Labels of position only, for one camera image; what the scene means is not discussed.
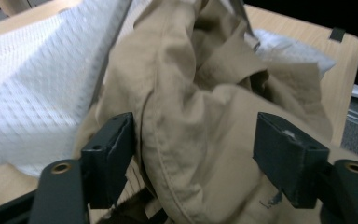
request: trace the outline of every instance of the khaki fabric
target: khaki fabric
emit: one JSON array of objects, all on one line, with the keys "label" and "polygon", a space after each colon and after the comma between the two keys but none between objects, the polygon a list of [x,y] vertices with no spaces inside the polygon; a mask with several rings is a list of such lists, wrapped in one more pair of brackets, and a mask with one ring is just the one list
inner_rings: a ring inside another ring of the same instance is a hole
[{"label": "khaki fabric", "polygon": [[290,120],[332,149],[330,161],[358,157],[329,145],[316,64],[262,63],[245,29],[219,1],[153,1],[110,52],[76,157],[108,119],[130,111],[139,167],[130,182],[141,175],[170,221],[319,223],[318,209],[262,204],[277,190],[252,159],[257,113]]}]

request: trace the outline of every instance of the crumpled cloth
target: crumpled cloth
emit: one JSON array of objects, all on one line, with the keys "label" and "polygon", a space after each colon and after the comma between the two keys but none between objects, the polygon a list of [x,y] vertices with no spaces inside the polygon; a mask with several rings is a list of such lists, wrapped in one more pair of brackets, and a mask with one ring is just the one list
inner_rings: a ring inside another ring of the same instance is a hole
[{"label": "crumpled cloth", "polygon": [[301,43],[284,35],[257,29],[255,36],[260,41],[256,55],[263,61],[287,63],[317,63],[320,78],[330,70],[336,62],[318,49]]},{"label": "crumpled cloth", "polygon": [[261,62],[243,40],[246,25],[219,1],[153,1],[110,52],[76,157],[108,119],[130,111],[137,167],[171,221],[320,223],[320,205],[263,205],[278,191],[252,158],[257,113],[288,119],[331,148],[330,161],[358,157],[329,145],[317,64]]}]

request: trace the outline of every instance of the quilted white fabric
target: quilted white fabric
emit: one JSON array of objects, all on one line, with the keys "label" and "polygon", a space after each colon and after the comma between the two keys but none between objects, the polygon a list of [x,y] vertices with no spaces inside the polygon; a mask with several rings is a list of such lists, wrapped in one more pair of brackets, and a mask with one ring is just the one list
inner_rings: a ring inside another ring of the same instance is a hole
[{"label": "quilted white fabric", "polygon": [[83,0],[0,36],[0,163],[39,176],[71,158],[131,0]]}]

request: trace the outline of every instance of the dark background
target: dark background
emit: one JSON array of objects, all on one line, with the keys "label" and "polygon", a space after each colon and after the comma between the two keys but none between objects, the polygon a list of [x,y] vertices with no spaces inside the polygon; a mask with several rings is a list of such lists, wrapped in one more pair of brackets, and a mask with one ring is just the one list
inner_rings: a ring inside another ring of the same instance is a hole
[{"label": "dark background", "polygon": [[[358,1],[244,0],[248,5],[309,21],[329,28],[341,28],[358,36]],[[358,84],[358,73],[355,83]]]}]

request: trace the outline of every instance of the wooden table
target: wooden table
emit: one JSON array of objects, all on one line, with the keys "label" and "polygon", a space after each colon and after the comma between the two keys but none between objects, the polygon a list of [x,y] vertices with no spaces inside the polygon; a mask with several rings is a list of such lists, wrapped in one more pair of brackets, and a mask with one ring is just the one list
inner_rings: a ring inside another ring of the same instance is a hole
[{"label": "wooden table", "polygon": [[358,37],[330,40],[331,29],[252,6],[245,7],[253,29],[286,35],[319,49],[337,64],[321,81],[322,104],[333,125],[332,143],[340,146],[358,67]]},{"label": "wooden table", "polygon": [[[32,22],[41,21],[75,6],[80,0],[55,0],[0,22],[0,34]],[[333,124],[332,143],[340,145],[351,100],[351,91],[358,66],[358,38],[345,34],[341,43],[330,40],[331,29],[246,6],[254,29],[265,29],[286,35],[321,50],[337,64],[322,79],[322,102]],[[10,165],[0,166],[0,204],[32,189],[37,180],[18,172]]]}]

